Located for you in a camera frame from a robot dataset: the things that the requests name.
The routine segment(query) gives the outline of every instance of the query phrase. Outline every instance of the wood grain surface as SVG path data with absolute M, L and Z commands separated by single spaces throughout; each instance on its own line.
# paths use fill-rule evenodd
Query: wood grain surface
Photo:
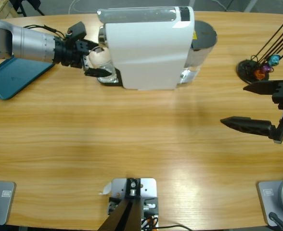
M 9 224 L 97 229 L 113 178 L 157 180 L 160 224 L 195 230 L 265 225 L 256 183 L 283 179 L 283 144 L 220 123 L 248 116 L 277 124 L 271 96 L 243 91 L 235 66 L 255 54 L 283 15 L 196 12 L 218 43 L 193 83 L 137 91 L 100 85 L 56 65 L 0 100 L 0 180 L 16 182 Z M 97 41 L 94 14 L 15 18 L 65 32 L 79 21 Z M 271 79 L 283 79 L 283 60 Z

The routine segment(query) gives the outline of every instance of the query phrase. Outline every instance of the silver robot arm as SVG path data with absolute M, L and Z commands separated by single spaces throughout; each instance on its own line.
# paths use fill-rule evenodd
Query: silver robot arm
M 67 36 L 62 39 L 0 20 L 0 59 L 10 59 L 14 55 L 15 58 L 83 68 L 87 76 L 110 76 L 110 72 L 90 68 L 84 63 L 84 58 L 91 49 L 98 46 L 97 43 L 84 39 L 86 34 L 82 22 L 68 28 Z
M 14 26 L 0 20 L 0 59 L 30 59 L 52 63 L 55 36 Z

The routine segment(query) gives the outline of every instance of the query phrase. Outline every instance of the blue tray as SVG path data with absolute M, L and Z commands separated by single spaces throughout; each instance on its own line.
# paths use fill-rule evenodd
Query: blue tray
M 11 58 L 0 64 L 0 99 L 12 98 L 54 64 Z

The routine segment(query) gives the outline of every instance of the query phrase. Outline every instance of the coffee machine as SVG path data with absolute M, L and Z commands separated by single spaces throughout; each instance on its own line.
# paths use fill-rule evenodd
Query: coffee machine
M 191 7 L 100 9 L 99 45 L 108 47 L 126 89 L 176 87 L 194 31 Z

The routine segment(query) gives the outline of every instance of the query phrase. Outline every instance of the yellow label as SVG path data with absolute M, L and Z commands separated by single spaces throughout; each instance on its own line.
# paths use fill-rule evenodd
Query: yellow label
M 194 31 L 194 33 L 193 33 L 193 39 L 197 39 L 196 31 Z

